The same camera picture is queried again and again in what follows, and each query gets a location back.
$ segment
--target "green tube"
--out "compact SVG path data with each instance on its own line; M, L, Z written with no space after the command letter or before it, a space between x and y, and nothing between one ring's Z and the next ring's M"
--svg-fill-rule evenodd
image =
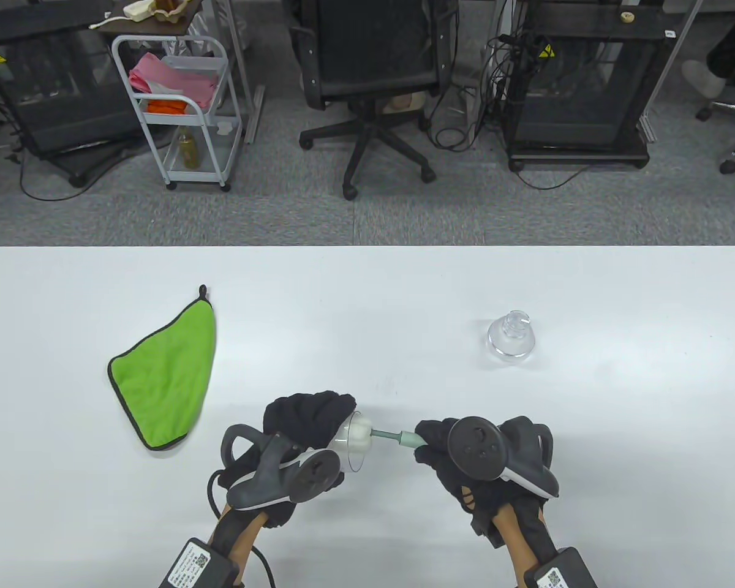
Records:
M401 446L410 447L411 449L416 449L423 445L427 445L427 443L424 442L424 439L419 437L418 434L412 433L410 431L401 431L399 433L389 433L388 431L379 431L378 429L373 429L373 431L371 431L371 435L373 437L383 437L384 439L395 440Z

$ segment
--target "computer case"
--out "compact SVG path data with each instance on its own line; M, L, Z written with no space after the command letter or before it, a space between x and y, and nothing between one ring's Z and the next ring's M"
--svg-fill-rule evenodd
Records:
M108 39L88 30L102 17L81 0L0 10L0 102L24 148L73 185L143 140Z
M639 118L675 47L679 17L661 6L518 5L501 112L510 169L527 162L644 167Z

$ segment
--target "orange cloth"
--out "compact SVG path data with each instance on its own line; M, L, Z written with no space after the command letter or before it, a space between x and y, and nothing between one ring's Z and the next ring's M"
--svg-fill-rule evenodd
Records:
M183 115L188 107L182 100L150 100L147 112L152 115Z

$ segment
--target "black chair backrest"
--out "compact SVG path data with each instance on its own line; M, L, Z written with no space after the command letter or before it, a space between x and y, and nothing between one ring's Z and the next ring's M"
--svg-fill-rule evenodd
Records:
M300 0L308 104L445 88L456 11L457 0Z

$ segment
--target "green microfiber towel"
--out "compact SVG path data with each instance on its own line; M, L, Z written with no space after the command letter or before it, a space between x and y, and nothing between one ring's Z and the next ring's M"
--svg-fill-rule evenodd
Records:
M207 394L216 352L216 319L207 286L168 325L150 333L107 367L138 438L153 451L185 439Z

